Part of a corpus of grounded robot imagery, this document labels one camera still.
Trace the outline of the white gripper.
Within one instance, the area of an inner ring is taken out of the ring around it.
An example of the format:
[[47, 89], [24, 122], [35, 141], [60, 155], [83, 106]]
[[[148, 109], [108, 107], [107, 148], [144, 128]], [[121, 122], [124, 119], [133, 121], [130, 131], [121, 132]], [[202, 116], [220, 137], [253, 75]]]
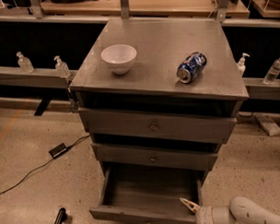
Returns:
[[196, 224], [231, 224], [229, 206], [199, 206], [181, 197], [180, 201], [195, 214]]

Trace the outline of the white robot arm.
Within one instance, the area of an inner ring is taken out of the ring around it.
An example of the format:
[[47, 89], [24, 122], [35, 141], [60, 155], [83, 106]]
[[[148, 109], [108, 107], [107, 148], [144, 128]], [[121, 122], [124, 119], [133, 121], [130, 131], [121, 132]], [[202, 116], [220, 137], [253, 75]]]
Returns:
[[199, 206], [181, 198], [195, 215], [196, 224], [280, 224], [280, 216], [246, 197], [233, 197], [228, 206]]

